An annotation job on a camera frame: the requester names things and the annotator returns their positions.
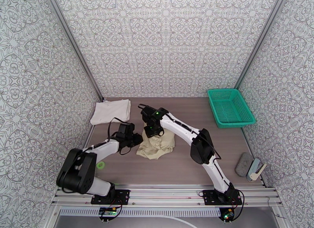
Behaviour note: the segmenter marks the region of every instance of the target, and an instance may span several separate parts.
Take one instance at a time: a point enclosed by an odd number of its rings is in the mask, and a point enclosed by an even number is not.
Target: gray floor
[[[268,207],[244,208],[241,216],[232,224],[224,224],[219,218],[180,218],[197,228],[278,228],[274,215]],[[168,218],[116,218],[108,224],[102,224],[98,217],[61,216],[55,228],[190,228],[191,226]]]
[[[121,98],[107,98],[108,101]],[[175,117],[198,129],[206,128],[211,135],[216,150],[222,157],[220,167],[233,184],[251,184],[246,178],[239,177],[234,169],[243,152],[248,147],[240,128],[219,129],[215,123],[208,98],[131,98],[130,121],[135,131],[142,134],[143,121],[138,104],[151,107],[164,107]],[[107,138],[108,124],[95,127],[90,145]],[[117,131],[118,123],[111,125],[111,133]],[[175,148],[170,154],[158,160],[149,160],[136,155],[137,147],[124,156],[116,153],[106,159],[103,170],[97,171],[100,179],[116,184],[212,184],[206,171],[190,157],[190,146],[180,137],[175,137]]]

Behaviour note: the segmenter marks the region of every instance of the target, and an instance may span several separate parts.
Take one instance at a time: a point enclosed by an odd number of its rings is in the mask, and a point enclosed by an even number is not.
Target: small gray object
[[[235,168],[236,174],[240,177],[245,177],[248,173],[248,170],[250,169],[250,166],[252,164],[253,157],[249,153],[242,153],[242,156]]]

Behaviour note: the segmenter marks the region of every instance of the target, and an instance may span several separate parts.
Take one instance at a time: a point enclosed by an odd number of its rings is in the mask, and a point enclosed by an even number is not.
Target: green basket
[[[207,93],[219,128],[240,128],[256,122],[239,90],[211,89]]]

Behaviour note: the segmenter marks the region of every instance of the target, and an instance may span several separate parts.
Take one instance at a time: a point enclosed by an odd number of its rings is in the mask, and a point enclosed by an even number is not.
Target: white cloth
[[[148,159],[158,159],[162,155],[171,153],[175,146],[174,133],[164,129],[164,135],[148,138],[145,131],[142,133],[143,142],[140,144],[136,154]]]
[[[130,119],[131,101],[128,99],[118,101],[105,101],[96,103],[95,112],[91,118],[91,124],[109,123],[114,117],[126,122]]]

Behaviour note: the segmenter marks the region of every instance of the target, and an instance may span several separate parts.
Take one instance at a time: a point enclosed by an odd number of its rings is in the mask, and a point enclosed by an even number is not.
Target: patterned wallpaper
[[[97,96],[46,0],[0,4],[0,227],[42,227]]]
[[[244,128],[293,227],[314,227],[314,0],[287,0],[240,91]]]
[[[275,0],[58,0],[103,96],[233,87]]]

